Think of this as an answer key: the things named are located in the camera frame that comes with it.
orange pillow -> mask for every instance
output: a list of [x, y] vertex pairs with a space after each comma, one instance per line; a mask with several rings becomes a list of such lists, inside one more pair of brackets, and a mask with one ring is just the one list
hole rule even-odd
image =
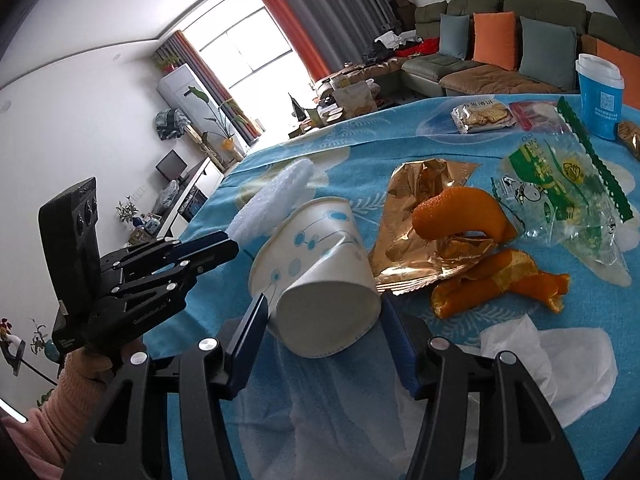
[[597, 44], [598, 56], [616, 65], [625, 79], [622, 102], [640, 110], [640, 57], [619, 50], [602, 40], [597, 40]]
[[496, 65], [505, 70], [516, 70], [515, 12], [474, 13], [476, 44], [474, 61]]

tv monitor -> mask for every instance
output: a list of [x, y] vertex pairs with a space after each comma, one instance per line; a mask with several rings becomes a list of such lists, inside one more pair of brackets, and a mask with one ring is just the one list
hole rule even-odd
[[187, 163], [184, 162], [180, 158], [180, 155], [175, 153], [174, 150], [171, 150], [169, 153], [167, 153], [166, 157], [161, 160], [160, 163], [156, 166], [156, 170], [158, 170], [168, 181], [180, 181], [182, 172], [186, 168]]

pink sleeve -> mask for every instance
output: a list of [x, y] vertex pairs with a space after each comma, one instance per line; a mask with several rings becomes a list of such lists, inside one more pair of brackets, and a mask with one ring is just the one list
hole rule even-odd
[[3, 420], [9, 435], [31, 469], [42, 480], [60, 480], [84, 426], [106, 386], [78, 372], [76, 354], [69, 354], [58, 386], [42, 410], [31, 410], [26, 424]]

curtain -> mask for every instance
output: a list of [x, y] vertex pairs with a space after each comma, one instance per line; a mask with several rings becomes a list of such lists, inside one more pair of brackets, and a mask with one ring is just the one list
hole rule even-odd
[[333, 72], [327, 66], [286, 0], [262, 0], [262, 2], [284, 32], [293, 50], [300, 56], [313, 81], [320, 81]]
[[284, 1], [332, 72], [360, 62], [373, 41], [398, 24], [391, 0]]
[[165, 59], [168, 56], [177, 56], [182, 63], [189, 65], [202, 82], [204, 88], [211, 94], [216, 103], [221, 105], [220, 109], [230, 121], [234, 116], [241, 116], [246, 121], [246, 124], [233, 121], [232, 126], [248, 145], [253, 144], [255, 139], [260, 137], [260, 132], [249, 122], [249, 119], [238, 106], [235, 99], [231, 97], [229, 90], [226, 89], [220, 82], [220, 79], [218, 79], [209, 68], [209, 65], [200, 57], [200, 53], [189, 40], [184, 37], [181, 30], [175, 32], [166, 40], [162, 46], [156, 50], [156, 55], [160, 59]]

orange peel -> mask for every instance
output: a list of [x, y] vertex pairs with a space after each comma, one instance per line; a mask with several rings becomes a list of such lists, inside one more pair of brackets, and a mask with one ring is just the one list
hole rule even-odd
[[503, 244], [518, 235], [498, 201], [477, 187], [447, 187], [415, 208], [412, 224], [424, 240], [482, 231], [497, 244]]
[[436, 285], [431, 306], [447, 319], [498, 298], [507, 291], [541, 301], [552, 312], [562, 311], [562, 296], [569, 291], [568, 274], [538, 270], [533, 258], [523, 251], [506, 249], [484, 259], [461, 276]]

